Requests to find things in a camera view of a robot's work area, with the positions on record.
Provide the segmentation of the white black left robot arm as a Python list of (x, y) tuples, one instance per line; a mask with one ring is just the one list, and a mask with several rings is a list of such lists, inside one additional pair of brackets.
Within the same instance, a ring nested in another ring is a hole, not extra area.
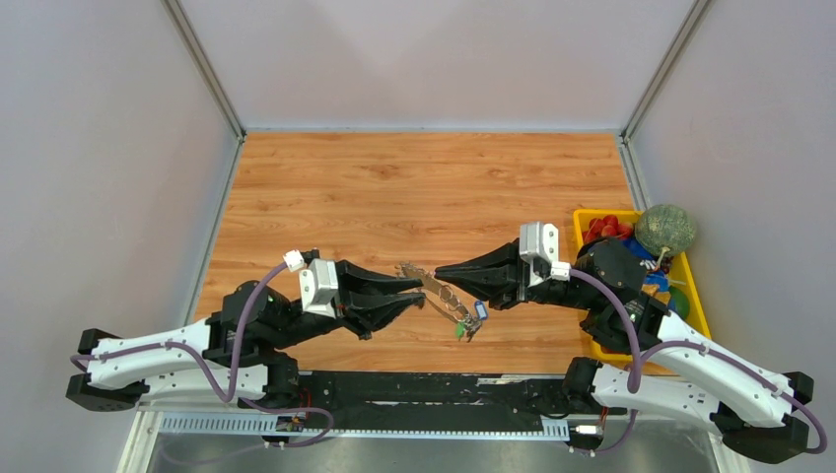
[(322, 259), (315, 249), (291, 250), (205, 319), (135, 338), (83, 331), (71, 357), (78, 373), (65, 396), (93, 412), (211, 394), (238, 407), (306, 407), (298, 362), (287, 349), (336, 330), (369, 340), (423, 304), (421, 286), (418, 278)]

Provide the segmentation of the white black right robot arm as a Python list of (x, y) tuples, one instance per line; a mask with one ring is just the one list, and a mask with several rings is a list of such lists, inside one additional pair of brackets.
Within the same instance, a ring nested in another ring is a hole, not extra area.
[(597, 406), (665, 416), (766, 464), (827, 448), (826, 431), (808, 407), (813, 379), (803, 372), (763, 369), (690, 326), (644, 291), (645, 267), (618, 239), (587, 243), (567, 264), (519, 238), (439, 267), (435, 276), (495, 310), (521, 303), (583, 310), (582, 329), (630, 362), (618, 368), (593, 358), (573, 359), (562, 388), (576, 411)]

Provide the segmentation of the green key tag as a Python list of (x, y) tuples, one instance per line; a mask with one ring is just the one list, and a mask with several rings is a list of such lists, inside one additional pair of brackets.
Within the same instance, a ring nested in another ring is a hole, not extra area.
[(468, 337), (468, 333), (468, 325), (464, 321), (460, 321), (455, 325), (454, 336), (457, 341), (461, 341), (463, 338)]

